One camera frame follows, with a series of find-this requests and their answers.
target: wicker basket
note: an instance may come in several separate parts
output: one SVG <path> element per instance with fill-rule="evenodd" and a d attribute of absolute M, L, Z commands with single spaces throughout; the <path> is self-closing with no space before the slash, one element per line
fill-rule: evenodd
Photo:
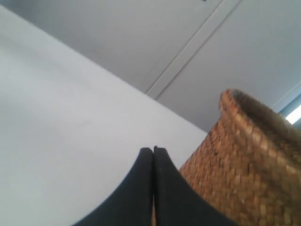
<path fill-rule="evenodd" d="M 301 225 L 301 133 L 239 90 L 180 173 L 240 225 Z"/>

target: woven basket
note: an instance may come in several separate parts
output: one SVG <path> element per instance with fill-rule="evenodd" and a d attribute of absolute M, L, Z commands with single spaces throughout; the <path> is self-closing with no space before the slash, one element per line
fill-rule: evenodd
<path fill-rule="evenodd" d="M 221 94 L 220 110 L 180 173 L 240 225 L 301 225 L 301 133 L 239 90 Z"/>

